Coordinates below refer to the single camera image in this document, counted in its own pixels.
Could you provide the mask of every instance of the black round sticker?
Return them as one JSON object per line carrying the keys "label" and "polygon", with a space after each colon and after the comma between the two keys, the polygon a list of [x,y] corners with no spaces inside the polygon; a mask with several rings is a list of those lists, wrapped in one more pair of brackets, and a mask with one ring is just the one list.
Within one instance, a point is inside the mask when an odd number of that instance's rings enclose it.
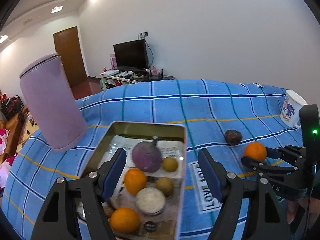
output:
{"label": "black round sticker", "polygon": [[156,231],[157,229],[157,225],[156,223],[152,222],[152,221],[148,221],[144,223],[144,229],[148,232],[148,233],[153,233],[154,231]]}

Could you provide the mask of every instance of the brown leather sofa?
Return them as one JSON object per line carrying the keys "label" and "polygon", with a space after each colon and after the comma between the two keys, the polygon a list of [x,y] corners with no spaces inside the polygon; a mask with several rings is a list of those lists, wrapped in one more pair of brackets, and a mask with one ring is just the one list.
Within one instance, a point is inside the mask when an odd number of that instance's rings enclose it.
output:
{"label": "brown leather sofa", "polygon": [[0,163],[4,162],[9,157],[12,157],[16,153],[23,122],[24,117],[22,113],[17,113],[7,123],[5,123],[4,120],[0,120],[0,128],[9,130],[7,147],[4,150],[4,154],[0,155]]}

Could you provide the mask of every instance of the brown door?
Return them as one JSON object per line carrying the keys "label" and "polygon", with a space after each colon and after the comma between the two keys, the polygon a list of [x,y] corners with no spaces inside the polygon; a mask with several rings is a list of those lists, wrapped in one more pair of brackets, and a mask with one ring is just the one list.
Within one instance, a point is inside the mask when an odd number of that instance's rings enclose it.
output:
{"label": "brown door", "polygon": [[70,87],[86,81],[87,74],[82,60],[77,27],[54,33],[53,39],[56,52],[62,57]]}

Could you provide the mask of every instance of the wooden coffee table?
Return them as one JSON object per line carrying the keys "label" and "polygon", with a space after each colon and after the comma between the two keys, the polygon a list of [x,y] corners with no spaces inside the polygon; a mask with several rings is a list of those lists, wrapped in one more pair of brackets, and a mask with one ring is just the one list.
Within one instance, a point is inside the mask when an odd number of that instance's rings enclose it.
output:
{"label": "wooden coffee table", "polygon": [[20,135],[20,143],[17,146],[17,152],[21,150],[24,143],[39,129],[38,125],[31,125],[30,121],[28,119],[25,120],[21,135]]}

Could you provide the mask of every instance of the ceiling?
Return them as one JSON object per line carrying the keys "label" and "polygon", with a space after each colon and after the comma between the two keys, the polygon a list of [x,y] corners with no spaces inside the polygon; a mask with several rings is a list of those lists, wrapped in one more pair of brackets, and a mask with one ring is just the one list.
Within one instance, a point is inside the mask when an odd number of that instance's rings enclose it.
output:
{"label": "ceiling", "polygon": [[[20,0],[13,9],[0,32],[1,35],[7,35],[8,40],[22,32],[28,27],[47,20],[59,14],[78,10],[85,0]],[[51,9],[56,6],[63,6],[62,11],[51,13]]]}

